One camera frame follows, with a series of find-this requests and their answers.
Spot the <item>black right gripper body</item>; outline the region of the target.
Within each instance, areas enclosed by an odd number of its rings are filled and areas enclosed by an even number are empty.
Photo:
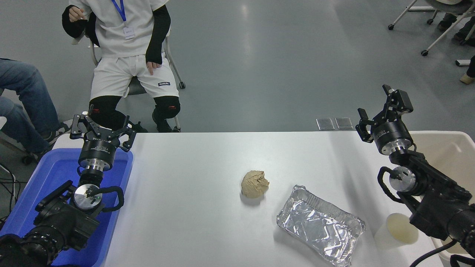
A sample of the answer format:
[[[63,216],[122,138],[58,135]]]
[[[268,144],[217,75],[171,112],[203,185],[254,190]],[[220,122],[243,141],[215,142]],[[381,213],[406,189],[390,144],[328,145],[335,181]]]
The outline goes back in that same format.
[[[409,149],[413,139],[402,120],[386,121],[371,127],[371,136],[380,153]]]

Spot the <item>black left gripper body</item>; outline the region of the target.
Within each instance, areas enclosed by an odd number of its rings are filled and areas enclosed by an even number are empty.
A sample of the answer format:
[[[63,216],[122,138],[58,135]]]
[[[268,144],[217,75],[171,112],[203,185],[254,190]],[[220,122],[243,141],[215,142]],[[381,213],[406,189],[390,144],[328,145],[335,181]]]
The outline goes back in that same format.
[[[97,137],[93,131],[89,131],[84,136],[78,164],[80,166],[113,166],[119,146],[118,137],[113,137],[110,132],[101,133],[100,137]]]

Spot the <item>person's right hand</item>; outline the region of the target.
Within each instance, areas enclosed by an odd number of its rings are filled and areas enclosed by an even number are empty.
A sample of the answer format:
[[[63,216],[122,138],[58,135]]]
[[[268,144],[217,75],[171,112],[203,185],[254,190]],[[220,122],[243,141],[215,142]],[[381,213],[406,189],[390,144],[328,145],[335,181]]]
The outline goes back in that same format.
[[[76,22],[79,20],[87,20],[87,18],[84,15],[85,11],[82,8],[72,6],[69,8],[68,12],[69,12],[68,17],[69,17],[70,22]]]

